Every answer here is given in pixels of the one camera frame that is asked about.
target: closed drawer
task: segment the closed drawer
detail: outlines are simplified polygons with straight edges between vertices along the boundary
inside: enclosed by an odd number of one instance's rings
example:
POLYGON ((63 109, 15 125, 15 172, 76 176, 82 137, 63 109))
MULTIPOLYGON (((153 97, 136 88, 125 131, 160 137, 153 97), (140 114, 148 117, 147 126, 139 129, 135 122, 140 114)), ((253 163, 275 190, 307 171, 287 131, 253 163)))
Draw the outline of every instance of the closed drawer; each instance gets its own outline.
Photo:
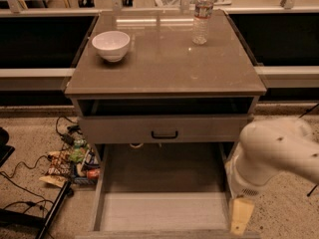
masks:
POLYGON ((248 121, 247 115, 79 118, 85 137, 94 144, 237 141, 248 121))

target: cabinet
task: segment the cabinet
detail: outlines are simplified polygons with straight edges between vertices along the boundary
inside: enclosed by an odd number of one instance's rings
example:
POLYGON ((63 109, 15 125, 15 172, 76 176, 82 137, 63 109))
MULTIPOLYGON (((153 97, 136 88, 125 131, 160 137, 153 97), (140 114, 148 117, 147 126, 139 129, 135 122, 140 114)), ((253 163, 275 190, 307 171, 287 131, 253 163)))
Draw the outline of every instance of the cabinet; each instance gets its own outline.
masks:
POLYGON ((130 35, 131 47, 112 64, 89 41, 66 89, 102 165, 92 231, 79 238, 128 231, 130 238, 154 231, 173 238, 171 230, 232 238, 223 162, 265 88, 222 11, 213 12, 210 28, 209 42, 197 46, 191 15, 99 17, 91 39, 117 29, 130 35), (140 142, 141 149, 130 147, 140 142))

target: beige floor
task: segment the beige floor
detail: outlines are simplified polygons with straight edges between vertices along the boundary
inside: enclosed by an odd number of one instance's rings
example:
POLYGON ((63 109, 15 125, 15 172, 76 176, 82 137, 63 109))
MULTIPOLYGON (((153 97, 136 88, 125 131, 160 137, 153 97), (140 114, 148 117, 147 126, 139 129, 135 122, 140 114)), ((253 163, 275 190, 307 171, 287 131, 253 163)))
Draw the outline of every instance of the beige floor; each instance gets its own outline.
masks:
MULTIPOLYGON (((258 105, 256 120, 268 120, 282 117, 298 117, 314 104, 308 105, 258 105)), ((62 142, 55 132, 56 119, 67 116, 76 120, 72 108, 33 108, 0 110, 0 124, 10 133, 9 144, 16 150, 8 161, 0 168, 11 174, 15 165, 25 161, 33 165, 36 159, 51 150, 59 150, 62 142)), ((319 109, 304 117, 314 129, 315 139, 319 140, 319 109)), ((63 131, 69 123, 61 119, 59 130, 63 131)), ((28 170, 19 166, 13 180, 29 190, 54 200, 59 189, 42 181, 42 176, 48 169, 49 162, 41 159, 37 168, 28 170)), ((29 193, 17 189, 11 183, 0 177, 0 207, 20 200, 39 201, 29 193)), ((248 230, 260 233, 262 239, 317 239, 319 235, 319 189, 311 197, 306 194, 314 185, 307 180, 293 174, 283 172, 269 183, 265 191, 256 202, 256 208, 248 225, 248 230)), ((94 186, 73 186, 75 195, 64 201, 50 234, 56 239, 74 238, 88 231, 95 193, 94 186)), ((23 211, 24 205, 16 205, 11 210, 23 211)), ((33 208, 29 212, 42 215, 39 209, 33 208)), ((36 231, 21 229, 10 225, 0 228, 0 238, 34 238, 36 231)))

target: white robotic arm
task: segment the white robotic arm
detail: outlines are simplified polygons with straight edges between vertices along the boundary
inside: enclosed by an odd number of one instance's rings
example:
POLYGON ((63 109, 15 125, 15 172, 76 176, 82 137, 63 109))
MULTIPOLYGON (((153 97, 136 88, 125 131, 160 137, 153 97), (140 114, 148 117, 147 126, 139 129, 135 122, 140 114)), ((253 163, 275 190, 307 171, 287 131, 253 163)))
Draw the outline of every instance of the white robotic arm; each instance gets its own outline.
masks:
POLYGON ((303 119, 255 121, 239 139, 239 153, 226 164, 226 172, 232 198, 240 199, 240 204, 242 197, 248 197, 244 202, 251 205, 247 199, 263 191, 282 170, 319 184, 319 144, 312 140, 312 129, 303 119))

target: white bowl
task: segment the white bowl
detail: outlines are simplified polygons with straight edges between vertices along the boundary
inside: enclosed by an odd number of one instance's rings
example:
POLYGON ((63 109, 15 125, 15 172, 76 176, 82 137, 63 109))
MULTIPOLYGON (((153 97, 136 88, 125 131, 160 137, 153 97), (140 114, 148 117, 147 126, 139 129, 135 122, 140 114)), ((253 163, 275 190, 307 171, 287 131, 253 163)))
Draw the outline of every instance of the white bowl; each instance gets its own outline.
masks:
POLYGON ((129 50, 130 36, 121 31, 108 31, 93 38, 92 45, 103 59, 117 62, 129 50))

